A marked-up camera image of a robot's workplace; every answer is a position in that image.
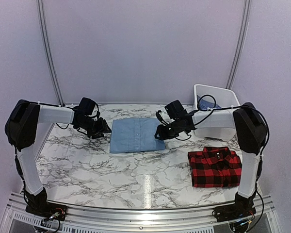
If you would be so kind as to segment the light blue long sleeve shirt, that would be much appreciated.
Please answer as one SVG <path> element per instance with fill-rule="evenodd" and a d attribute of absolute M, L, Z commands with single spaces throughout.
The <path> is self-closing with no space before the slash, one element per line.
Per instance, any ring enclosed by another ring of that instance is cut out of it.
<path fill-rule="evenodd" d="M 160 122 L 155 118 L 125 118 L 112 122 L 110 153 L 164 150 L 165 143 L 155 138 Z"/>

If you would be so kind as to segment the red black plaid shirt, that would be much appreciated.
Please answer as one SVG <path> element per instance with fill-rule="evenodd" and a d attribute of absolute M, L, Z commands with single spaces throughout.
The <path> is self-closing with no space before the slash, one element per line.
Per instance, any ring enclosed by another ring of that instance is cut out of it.
<path fill-rule="evenodd" d="M 192 187 L 225 188 L 239 186 L 242 163 L 228 147 L 204 147 L 187 154 Z"/>

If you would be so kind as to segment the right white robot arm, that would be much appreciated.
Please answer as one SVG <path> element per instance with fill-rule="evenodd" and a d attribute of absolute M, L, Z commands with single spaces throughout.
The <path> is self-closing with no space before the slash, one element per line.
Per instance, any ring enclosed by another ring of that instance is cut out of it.
<path fill-rule="evenodd" d="M 172 119 L 163 120 L 161 111 L 156 112 L 160 121 L 155 138 L 167 140 L 178 138 L 181 132 L 200 128 L 232 128 L 242 158 L 228 147 L 204 147 L 200 152 L 189 152 L 192 184 L 194 187 L 238 187 L 233 204 L 216 207 L 213 216 L 217 221 L 254 215 L 253 200 L 258 193 L 258 179 L 262 171 L 262 153 L 269 140 L 269 127 L 264 116 L 250 102 L 237 107 L 193 110 L 187 112 L 179 100 L 165 107 Z"/>

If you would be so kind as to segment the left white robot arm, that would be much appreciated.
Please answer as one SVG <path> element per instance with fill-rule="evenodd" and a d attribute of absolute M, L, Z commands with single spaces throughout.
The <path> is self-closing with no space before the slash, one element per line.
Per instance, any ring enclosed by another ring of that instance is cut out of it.
<path fill-rule="evenodd" d="M 98 104 L 89 98 L 82 98 L 75 107 L 19 100 L 12 110 L 4 130 L 8 142 L 15 148 L 16 169 L 23 181 L 26 211 L 40 216 L 54 213 L 64 215 L 65 206 L 56 206 L 47 201 L 46 189 L 37 172 L 33 145 L 41 123 L 72 125 L 75 130 L 92 139 L 103 137 L 111 129 L 100 116 Z"/>

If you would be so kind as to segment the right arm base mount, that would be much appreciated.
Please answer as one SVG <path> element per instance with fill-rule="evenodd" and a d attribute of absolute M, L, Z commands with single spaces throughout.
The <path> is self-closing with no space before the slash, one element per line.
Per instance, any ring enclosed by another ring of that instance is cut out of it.
<path fill-rule="evenodd" d="M 245 207 L 241 203 L 234 203 L 229 205 L 217 206 L 212 212 L 212 216 L 216 218 L 217 222 L 224 222 L 253 216 L 256 214 L 256 209 L 253 204 Z"/>

